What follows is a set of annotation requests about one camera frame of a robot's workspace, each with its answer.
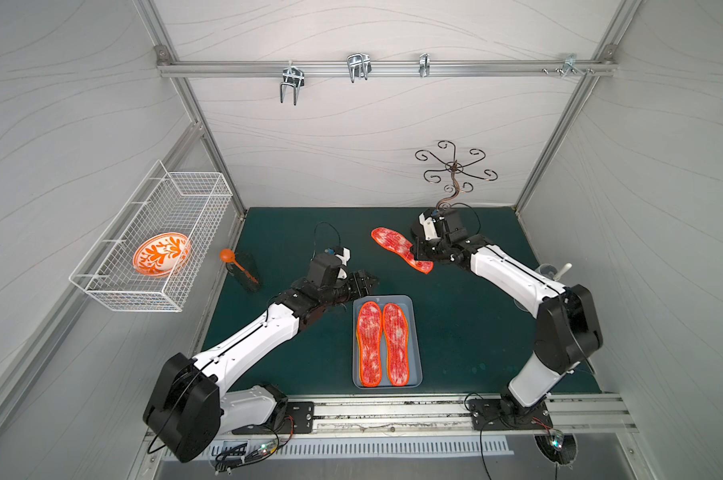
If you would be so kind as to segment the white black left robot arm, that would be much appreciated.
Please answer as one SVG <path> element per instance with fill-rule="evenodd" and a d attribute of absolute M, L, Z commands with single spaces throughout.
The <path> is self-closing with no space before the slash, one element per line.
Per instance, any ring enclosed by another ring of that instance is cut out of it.
<path fill-rule="evenodd" d="M 272 350 L 316 323 L 334 306 L 370 296 L 379 278 L 348 268 L 350 252 L 320 253 L 308 274 L 269 301 L 263 314 L 218 345 L 193 357 L 178 353 L 163 365 L 143 422 L 187 463 L 223 432 L 249 426 L 277 429 L 287 396 L 271 385 L 230 388 Z"/>

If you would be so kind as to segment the red insole top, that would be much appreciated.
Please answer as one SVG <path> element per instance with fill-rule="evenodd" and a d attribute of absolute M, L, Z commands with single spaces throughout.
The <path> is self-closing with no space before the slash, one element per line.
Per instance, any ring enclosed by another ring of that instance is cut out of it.
<path fill-rule="evenodd" d="M 371 232 L 371 238 L 383 249 L 399 256 L 411 268 L 423 274 L 429 274 L 433 270 L 433 262 L 415 259 L 415 255 L 411 252 L 413 244 L 403 234 L 389 228 L 378 227 Z"/>

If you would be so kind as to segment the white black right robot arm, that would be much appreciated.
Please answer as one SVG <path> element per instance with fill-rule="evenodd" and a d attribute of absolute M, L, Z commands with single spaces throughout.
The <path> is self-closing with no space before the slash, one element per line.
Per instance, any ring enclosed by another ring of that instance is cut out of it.
<path fill-rule="evenodd" d="M 455 209 L 427 210 L 411 226 L 417 260 L 457 265 L 493 283 L 535 318 L 533 353 L 501 394 L 503 416 L 529 414 L 579 364 L 603 347 L 591 291 L 567 286 L 469 234 Z"/>

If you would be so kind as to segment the red insole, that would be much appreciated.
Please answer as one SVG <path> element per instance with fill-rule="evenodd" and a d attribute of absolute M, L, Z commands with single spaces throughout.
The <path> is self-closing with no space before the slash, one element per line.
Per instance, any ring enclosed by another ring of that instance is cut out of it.
<path fill-rule="evenodd" d="M 383 308 L 383 332 L 387 343 L 387 377 L 395 387 L 409 383 L 409 324 L 395 303 Z"/>
<path fill-rule="evenodd" d="M 365 388 L 377 387 L 383 379 L 381 336 L 383 336 L 383 311 L 375 301 L 365 302 L 357 316 L 359 378 Z"/>
<path fill-rule="evenodd" d="M 399 256 L 411 268 L 423 274 L 429 274 L 433 270 L 433 262 L 415 259 L 415 255 L 411 252 L 413 244 L 403 234 L 389 228 L 378 227 L 371 232 L 371 238 L 383 249 Z"/>

